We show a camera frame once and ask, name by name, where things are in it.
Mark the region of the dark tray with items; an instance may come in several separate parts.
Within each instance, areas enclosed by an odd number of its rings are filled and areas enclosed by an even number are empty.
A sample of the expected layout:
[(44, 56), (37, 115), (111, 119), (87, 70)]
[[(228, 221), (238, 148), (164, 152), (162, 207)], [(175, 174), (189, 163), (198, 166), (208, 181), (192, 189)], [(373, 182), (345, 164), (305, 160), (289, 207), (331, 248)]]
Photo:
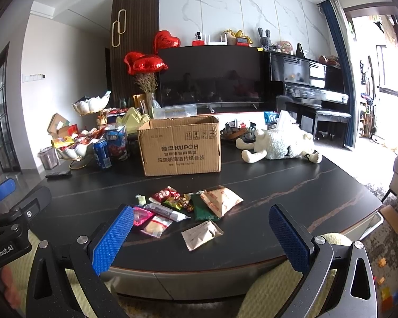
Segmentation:
[(250, 121), (233, 120), (225, 124), (224, 129), (220, 131), (220, 137), (226, 141), (235, 141), (242, 139), (246, 143), (255, 142), (256, 124)]

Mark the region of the dried flower vase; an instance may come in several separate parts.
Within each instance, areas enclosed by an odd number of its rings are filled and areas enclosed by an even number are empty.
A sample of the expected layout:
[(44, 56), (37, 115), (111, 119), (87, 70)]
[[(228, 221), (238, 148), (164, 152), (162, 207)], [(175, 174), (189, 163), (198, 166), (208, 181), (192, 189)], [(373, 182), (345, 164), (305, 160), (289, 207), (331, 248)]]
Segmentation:
[(135, 75), (138, 87), (144, 92), (146, 106), (150, 118), (154, 118), (154, 94), (157, 89), (157, 76), (155, 73), (139, 73)]

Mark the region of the tan fortune biscuits bag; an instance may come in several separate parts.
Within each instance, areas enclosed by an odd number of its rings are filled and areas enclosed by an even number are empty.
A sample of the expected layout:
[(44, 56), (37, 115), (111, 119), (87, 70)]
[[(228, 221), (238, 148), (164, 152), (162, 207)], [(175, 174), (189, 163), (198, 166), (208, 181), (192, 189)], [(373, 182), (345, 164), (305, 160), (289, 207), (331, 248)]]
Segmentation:
[(244, 199), (227, 187), (218, 187), (200, 194), (200, 198), (218, 218), (222, 218)]

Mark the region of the white gold snack bar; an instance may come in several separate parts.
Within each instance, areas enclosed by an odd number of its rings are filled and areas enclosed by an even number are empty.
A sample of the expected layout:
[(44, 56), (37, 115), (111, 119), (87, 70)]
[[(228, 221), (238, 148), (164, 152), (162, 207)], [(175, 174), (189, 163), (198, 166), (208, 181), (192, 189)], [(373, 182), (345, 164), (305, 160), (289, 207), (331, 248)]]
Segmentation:
[(180, 222), (183, 220), (190, 219), (190, 216), (185, 215), (177, 210), (173, 210), (163, 205), (158, 205), (156, 203), (149, 203), (144, 206), (144, 209), (151, 211), (155, 214), (163, 216), (164, 218), (170, 219), (174, 222)]

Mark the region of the small light green candy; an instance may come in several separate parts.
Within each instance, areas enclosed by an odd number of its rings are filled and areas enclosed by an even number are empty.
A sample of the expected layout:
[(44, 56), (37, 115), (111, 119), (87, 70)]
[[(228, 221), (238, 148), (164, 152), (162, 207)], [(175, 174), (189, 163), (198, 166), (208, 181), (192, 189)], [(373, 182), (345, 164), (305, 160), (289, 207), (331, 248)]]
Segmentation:
[(138, 200), (138, 205), (143, 207), (147, 204), (147, 199), (143, 195), (137, 195), (136, 199)]

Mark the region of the clear plastic cup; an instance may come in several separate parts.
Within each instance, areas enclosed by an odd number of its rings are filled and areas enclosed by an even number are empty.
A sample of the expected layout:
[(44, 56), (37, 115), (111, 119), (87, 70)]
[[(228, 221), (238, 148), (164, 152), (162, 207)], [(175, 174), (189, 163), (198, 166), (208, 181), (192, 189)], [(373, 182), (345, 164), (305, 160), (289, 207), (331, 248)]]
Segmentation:
[(59, 158), (53, 146), (40, 150), (38, 157), (45, 170), (51, 170), (59, 165)]

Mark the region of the dark green snack packet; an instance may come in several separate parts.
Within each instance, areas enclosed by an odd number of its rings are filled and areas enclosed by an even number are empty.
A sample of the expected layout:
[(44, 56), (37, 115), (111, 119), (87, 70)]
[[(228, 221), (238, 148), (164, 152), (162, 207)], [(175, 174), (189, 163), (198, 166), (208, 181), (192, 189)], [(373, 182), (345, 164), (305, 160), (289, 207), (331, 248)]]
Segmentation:
[(218, 221), (220, 218), (216, 216), (210, 208), (205, 204), (200, 194), (192, 194), (190, 200), (193, 204), (193, 212), (195, 221), (212, 220)]

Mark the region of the white red cookie packet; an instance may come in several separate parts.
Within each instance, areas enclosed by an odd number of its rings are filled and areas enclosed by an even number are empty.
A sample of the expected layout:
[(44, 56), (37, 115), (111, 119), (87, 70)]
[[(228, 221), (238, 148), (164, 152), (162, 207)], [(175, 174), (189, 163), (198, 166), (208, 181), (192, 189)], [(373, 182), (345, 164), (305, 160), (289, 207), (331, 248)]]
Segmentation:
[(166, 231), (172, 223), (173, 221), (171, 219), (156, 215), (141, 229), (141, 232), (153, 238), (161, 238), (164, 231)]

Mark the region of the white plush sheep toy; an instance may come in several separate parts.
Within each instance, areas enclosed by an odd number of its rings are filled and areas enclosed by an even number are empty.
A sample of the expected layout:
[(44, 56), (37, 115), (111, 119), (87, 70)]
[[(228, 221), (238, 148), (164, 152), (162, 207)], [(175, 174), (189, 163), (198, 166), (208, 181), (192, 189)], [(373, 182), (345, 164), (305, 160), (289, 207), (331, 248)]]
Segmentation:
[(240, 138), (236, 140), (236, 148), (241, 150), (241, 158), (246, 163), (253, 164), (262, 159), (302, 158), (319, 164), (323, 159), (315, 149), (313, 135), (302, 130), (285, 110), (280, 111), (273, 128), (257, 129), (254, 134), (255, 142), (247, 144)]

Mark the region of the yellow green candy packet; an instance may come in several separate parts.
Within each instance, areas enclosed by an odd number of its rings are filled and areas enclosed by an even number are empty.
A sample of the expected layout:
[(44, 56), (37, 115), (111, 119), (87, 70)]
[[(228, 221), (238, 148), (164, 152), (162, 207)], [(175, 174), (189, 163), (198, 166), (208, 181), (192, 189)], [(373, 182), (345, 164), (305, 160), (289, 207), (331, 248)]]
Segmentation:
[(163, 205), (170, 207), (173, 210), (181, 211), (183, 208), (183, 204), (180, 201), (180, 198), (176, 197), (168, 197), (163, 203)]

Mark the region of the grey bunny figure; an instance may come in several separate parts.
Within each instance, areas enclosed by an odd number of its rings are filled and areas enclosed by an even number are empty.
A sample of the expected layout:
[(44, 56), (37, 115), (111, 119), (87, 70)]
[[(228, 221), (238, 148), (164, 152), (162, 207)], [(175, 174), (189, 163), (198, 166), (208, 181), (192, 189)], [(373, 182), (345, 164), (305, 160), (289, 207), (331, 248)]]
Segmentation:
[(270, 40), (271, 32), (268, 29), (263, 30), (261, 27), (259, 27), (258, 34), (259, 34), (259, 43), (261, 44), (262, 48), (266, 51), (269, 51), (271, 46), (271, 40)]

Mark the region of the red heart balloon back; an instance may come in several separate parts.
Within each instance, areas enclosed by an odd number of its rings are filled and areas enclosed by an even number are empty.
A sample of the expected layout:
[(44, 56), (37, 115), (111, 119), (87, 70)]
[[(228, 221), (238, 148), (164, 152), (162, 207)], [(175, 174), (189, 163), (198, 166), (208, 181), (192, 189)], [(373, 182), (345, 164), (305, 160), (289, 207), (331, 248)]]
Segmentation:
[(180, 47), (181, 41), (178, 37), (172, 36), (171, 33), (167, 30), (160, 30), (154, 36), (154, 53), (157, 54), (158, 51)]

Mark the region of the black television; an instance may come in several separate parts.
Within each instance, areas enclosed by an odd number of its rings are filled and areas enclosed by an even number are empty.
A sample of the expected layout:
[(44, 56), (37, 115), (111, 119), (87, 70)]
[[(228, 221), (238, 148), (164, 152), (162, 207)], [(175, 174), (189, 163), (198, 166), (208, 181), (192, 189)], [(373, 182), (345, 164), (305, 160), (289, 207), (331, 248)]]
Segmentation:
[(255, 47), (206, 45), (164, 49), (160, 105), (263, 103), (270, 86), (270, 58)]

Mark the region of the red candy wrapper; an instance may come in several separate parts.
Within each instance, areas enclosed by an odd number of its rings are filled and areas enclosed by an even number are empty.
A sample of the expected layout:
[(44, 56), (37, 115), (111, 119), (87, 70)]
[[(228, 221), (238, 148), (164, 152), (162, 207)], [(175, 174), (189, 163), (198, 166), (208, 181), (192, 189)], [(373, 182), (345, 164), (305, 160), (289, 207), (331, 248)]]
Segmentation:
[(174, 189), (170, 186), (167, 186), (164, 189), (161, 189), (157, 193), (153, 194), (149, 198), (149, 201), (153, 202), (153, 203), (157, 203), (157, 204), (162, 204), (168, 198), (173, 198), (173, 199), (178, 200), (180, 198), (180, 193), (176, 189)]

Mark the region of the blue red m&m box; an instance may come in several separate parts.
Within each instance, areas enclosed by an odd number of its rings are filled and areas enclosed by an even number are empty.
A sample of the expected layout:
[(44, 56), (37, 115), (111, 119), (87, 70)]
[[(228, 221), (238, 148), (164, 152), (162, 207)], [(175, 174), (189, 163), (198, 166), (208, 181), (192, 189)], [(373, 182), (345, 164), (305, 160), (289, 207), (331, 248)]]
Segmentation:
[(126, 127), (125, 126), (107, 126), (104, 132), (104, 138), (108, 145), (108, 153), (114, 160), (123, 161), (128, 157), (126, 150)]

